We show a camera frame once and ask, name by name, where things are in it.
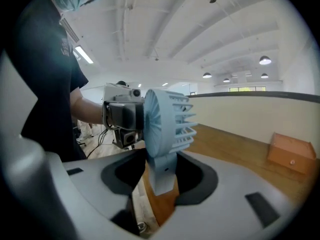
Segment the person in background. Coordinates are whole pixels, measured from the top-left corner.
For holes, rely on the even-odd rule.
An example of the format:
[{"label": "person in background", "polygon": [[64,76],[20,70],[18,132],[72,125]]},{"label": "person in background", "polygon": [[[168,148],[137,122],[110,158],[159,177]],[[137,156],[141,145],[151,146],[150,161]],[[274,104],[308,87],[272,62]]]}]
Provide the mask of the person in background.
[{"label": "person in background", "polygon": [[86,159],[73,134],[72,116],[102,124],[102,106],[84,98],[88,83],[73,54],[64,12],[77,11],[95,0],[33,0],[6,35],[4,48],[15,69],[38,100],[21,135],[35,140],[63,162]]}]

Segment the orange wooden box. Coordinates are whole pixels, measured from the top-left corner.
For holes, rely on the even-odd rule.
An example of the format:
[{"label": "orange wooden box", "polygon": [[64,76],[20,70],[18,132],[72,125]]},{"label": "orange wooden box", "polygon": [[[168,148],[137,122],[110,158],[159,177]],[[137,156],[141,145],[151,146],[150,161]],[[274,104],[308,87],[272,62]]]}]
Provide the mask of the orange wooden box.
[{"label": "orange wooden box", "polygon": [[316,153],[310,142],[273,134],[267,159],[303,174],[309,174],[316,165]]}]

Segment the ceiling light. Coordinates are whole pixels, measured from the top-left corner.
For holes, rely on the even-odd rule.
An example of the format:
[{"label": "ceiling light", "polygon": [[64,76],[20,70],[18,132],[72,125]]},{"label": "ceiling light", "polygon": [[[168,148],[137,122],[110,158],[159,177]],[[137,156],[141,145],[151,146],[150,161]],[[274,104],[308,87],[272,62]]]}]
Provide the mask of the ceiling light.
[{"label": "ceiling light", "polygon": [[263,73],[263,74],[261,75],[261,78],[269,78],[269,76],[268,76],[266,73]]},{"label": "ceiling light", "polygon": [[93,64],[94,62],[89,58],[89,56],[85,53],[85,51],[82,49],[81,46],[77,46],[76,51],[78,53],[80,53],[80,55],[89,63],[89,64]]},{"label": "ceiling light", "polygon": [[271,63],[271,59],[268,56],[262,56],[260,58],[259,64],[260,65],[268,65]]},{"label": "ceiling light", "polygon": [[210,73],[204,73],[203,78],[212,78],[212,75]]}]

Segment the cable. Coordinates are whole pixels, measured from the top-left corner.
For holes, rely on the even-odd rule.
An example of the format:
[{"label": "cable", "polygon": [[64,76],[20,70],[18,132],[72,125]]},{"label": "cable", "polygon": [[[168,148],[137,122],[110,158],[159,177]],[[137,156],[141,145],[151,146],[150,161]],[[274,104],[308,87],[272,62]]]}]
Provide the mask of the cable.
[{"label": "cable", "polygon": [[108,131],[108,129],[105,129],[103,132],[100,133],[100,135],[98,137],[98,145],[93,150],[90,151],[90,153],[88,154],[88,156],[86,158],[89,158],[89,156],[92,154],[92,152],[95,151],[102,144],[102,142],[104,142],[107,131]]}]

